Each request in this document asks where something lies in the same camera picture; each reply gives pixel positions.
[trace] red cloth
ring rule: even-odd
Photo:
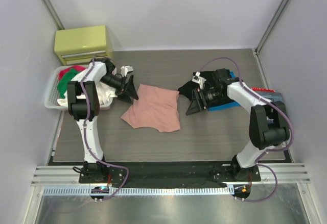
[[[70,70],[71,68],[75,69],[77,72],[81,72],[81,71],[83,71],[83,70],[86,69],[85,67],[82,67],[82,66],[79,66],[79,65],[75,65],[75,66],[72,66],[72,67],[66,68],[66,69],[64,69],[64,70],[62,70],[62,71],[60,71],[60,72],[58,73],[58,79],[61,80],[62,77],[63,77],[66,73],[68,73],[69,70]]]

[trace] white wall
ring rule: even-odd
[[[322,209],[327,208],[326,0],[291,0],[261,57],[295,127],[294,158],[305,163]]]
[[[65,28],[106,24],[121,50],[256,47],[281,0],[51,0]]]
[[[0,223],[22,223],[36,165],[50,152],[57,111],[43,106],[55,26],[40,0],[0,0]]]

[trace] laundry basket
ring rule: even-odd
[[[45,92],[45,100],[44,100],[44,106],[46,108],[51,109],[59,109],[59,110],[68,110],[68,108],[63,107],[57,103],[57,99],[60,98],[59,91],[57,89],[57,85],[59,83],[58,79],[58,73],[66,68],[69,68],[70,66],[61,66],[58,67],[54,73],[52,74],[52,77],[50,79],[50,82],[48,83],[48,86],[46,88]],[[109,100],[108,103],[100,105],[101,110],[106,110],[110,108],[110,105],[112,103],[112,98]]]

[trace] pile of clothes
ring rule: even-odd
[[[67,84],[69,81],[78,80],[83,77],[86,73],[86,68],[83,66],[75,65],[72,67],[68,67],[58,73],[59,83],[57,85],[57,89],[60,94],[60,98],[57,99],[59,105],[63,107],[68,107],[67,101]],[[104,105],[106,103],[111,102],[113,97],[116,97],[115,89],[99,82],[96,85],[98,98],[100,105]],[[85,95],[77,96],[78,99],[85,99]]]

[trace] white cloth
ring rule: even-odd
[[[77,79],[83,77],[85,75],[86,71],[87,71],[87,69],[84,71],[81,71],[72,80],[77,80]],[[96,89],[97,89],[100,105],[112,103],[112,98],[117,97],[115,94],[116,89],[112,88],[106,84],[103,84],[102,82],[98,82],[96,84]],[[59,105],[68,108],[67,91],[65,92],[64,96],[65,96],[65,98],[57,99],[57,102]],[[84,94],[78,95],[77,99],[85,99],[85,95]]]

